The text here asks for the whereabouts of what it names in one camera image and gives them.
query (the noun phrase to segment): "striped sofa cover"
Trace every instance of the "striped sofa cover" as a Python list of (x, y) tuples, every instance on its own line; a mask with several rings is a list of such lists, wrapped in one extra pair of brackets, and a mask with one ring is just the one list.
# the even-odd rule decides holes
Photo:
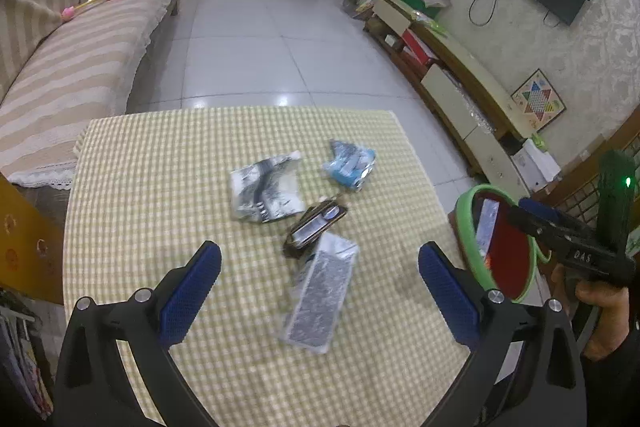
[(71, 22), (79, 0), (0, 0), (0, 172), (70, 188), (74, 144), (93, 118), (123, 114), (152, 31), (172, 0), (112, 0)]

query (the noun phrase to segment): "table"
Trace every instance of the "table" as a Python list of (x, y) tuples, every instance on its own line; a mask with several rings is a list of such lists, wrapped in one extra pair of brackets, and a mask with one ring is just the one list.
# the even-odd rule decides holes
[[(274, 336), (296, 262), (281, 247), (295, 218), (235, 220), (229, 172), (300, 150), (307, 204), (337, 186), (321, 164), (329, 139), (366, 144), (378, 159), (332, 231), (360, 245), (329, 352)], [(418, 426), (468, 356), (453, 340), (417, 272), (435, 240), (462, 265), (447, 216), (395, 115), (315, 107), (227, 107), (92, 121), (65, 229), (64, 297), (98, 303), (154, 287), (204, 239), (220, 245), (222, 272), (187, 338), (171, 354), (221, 426)], [(121, 350), (146, 415), (159, 420), (128, 348)]]

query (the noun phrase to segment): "plastic bag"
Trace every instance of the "plastic bag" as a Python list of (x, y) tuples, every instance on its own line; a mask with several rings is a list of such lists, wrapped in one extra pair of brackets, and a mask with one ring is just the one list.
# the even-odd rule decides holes
[(238, 217), (266, 223), (306, 210), (298, 195), (299, 151), (272, 156), (231, 172), (232, 206)]
[(331, 140), (330, 144), (334, 159), (323, 164), (322, 169), (340, 185), (360, 190), (376, 162), (376, 152), (339, 140)]
[(356, 243), (339, 235), (320, 236), (301, 261), (290, 291), (293, 311), (284, 319), (281, 340), (315, 353), (329, 350), (358, 251)]

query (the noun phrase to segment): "hand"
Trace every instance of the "hand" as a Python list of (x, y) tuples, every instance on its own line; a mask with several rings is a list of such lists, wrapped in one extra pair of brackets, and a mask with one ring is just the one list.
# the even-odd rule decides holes
[[(554, 298), (562, 302), (568, 313), (569, 302), (564, 293), (564, 266), (556, 265), (551, 280), (556, 283)], [(604, 281), (580, 281), (575, 287), (575, 296), (585, 304), (602, 308), (598, 325), (582, 353), (594, 362), (604, 359), (618, 349), (629, 334), (629, 290)]]

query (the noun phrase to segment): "white floor tile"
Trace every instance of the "white floor tile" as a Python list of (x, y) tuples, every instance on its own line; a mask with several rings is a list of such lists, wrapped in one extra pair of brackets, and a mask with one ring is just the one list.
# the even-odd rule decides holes
[(530, 306), (542, 306), (543, 303), (544, 301), (542, 300), (542, 295), (540, 295), (540, 289), (538, 288), (536, 279), (533, 279), (531, 281), (531, 285), (529, 286), (529, 291), (522, 300), (522, 304), (528, 304)]
[(200, 0), (191, 37), (279, 37), (261, 0)]
[(307, 91), (305, 83), (280, 37), (190, 40), (183, 98), (302, 91)]
[(540, 297), (542, 298), (542, 301), (545, 302), (547, 299), (550, 299), (551, 291), (549, 290), (549, 285), (538, 268), (536, 268), (536, 283), (538, 284), (538, 290), (540, 291)]
[(363, 39), (342, 0), (263, 0), (280, 35), (290, 39), (351, 42)]
[(440, 200), (440, 204), (444, 208), (444, 211), (449, 214), (456, 207), (456, 201), (460, 193), (455, 185), (455, 182), (447, 182), (435, 186), (436, 194)]
[(442, 164), (450, 173), (452, 179), (460, 179), (468, 176), (467, 161), (453, 141), (453, 138), (440, 120), (433, 113), (429, 112), (429, 118), (433, 120), (434, 134), (433, 149), (442, 161)]
[(378, 70), (380, 75), (383, 74), (388, 78), (388, 84), (390, 88), (393, 89), (394, 95), (420, 99), (420, 96), (415, 92), (411, 84), (409, 84), (404, 74), (396, 68), (396, 65), (391, 62), (389, 56), (380, 49), (380, 46), (373, 42), (371, 36), (363, 31), (360, 31), (359, 36), (361, 36), (364, 41), (363, 44), (366, 48), (371, 67)]
[(431, 113), (421, 100), (395, 98), (392, 96), (371, 96), (366, 94), (315, 93), (311, 96), (317, 106), (351, 107), (356, 109), (392, 110), (404, 129), (409, 142), (414, 147), (427, 176), (434, 185), (452, 181), (454, 176), (444, 168), (432, 145), (436, 126), (439, 123), (430, 118)]
[(502, 380), (504, 377), (508, 377), (511, 373), (513, 373), (513, 371), (515, 371), (516, 365), (518, 364), (518, 359), (520, 358), (522, 344), (522, 341), (512, 342), (510, 344), (509, 350), (504, 357), (504, 362), (502, 363), (500, 373), (498, 373), (498, 378), (495, 379), (496, 383), (500, 382), (500, 380)]
[(150, 111), (167, 111), (171, 109), (180, 109), (180, 100), (168, 100), (167, 102), (152, 102), (134, 105), (129, 108), (128, 113), (150, 112)]
[(156, 44), (153, 54), (149, 57), (151, 64), (148, 71), (134, 81), (129, 95), (130, 103), (133, 105), (180, 100), (182, 97), (189, 39), (166, 43), (161, 39)]
[(460, 195), (464, 194), (470, 188), (473, 188), (476, 185), (478, 185), (478, 182), (476, 182), (475, 179), (469, 178), (468, 176), (465, 178), (460, 178), (459, 180), (456, 180), (454, 183), (456, 184), (456, 188), (458, 189), (458, 192), (460, 193)]
[(169, 18), (168, 32), (172, 39), (188, 39), (196, 17), (199, 0), (180, 0), (178, 15)]
[(183, 109), (243, 105), (314, 105), (314, 101), (308, 92), (251, 92), (182, 99)]
[(368, 50), (350, 42), (285, 39), (310, 92), (411, 96), (399, 73), (372, 60)]

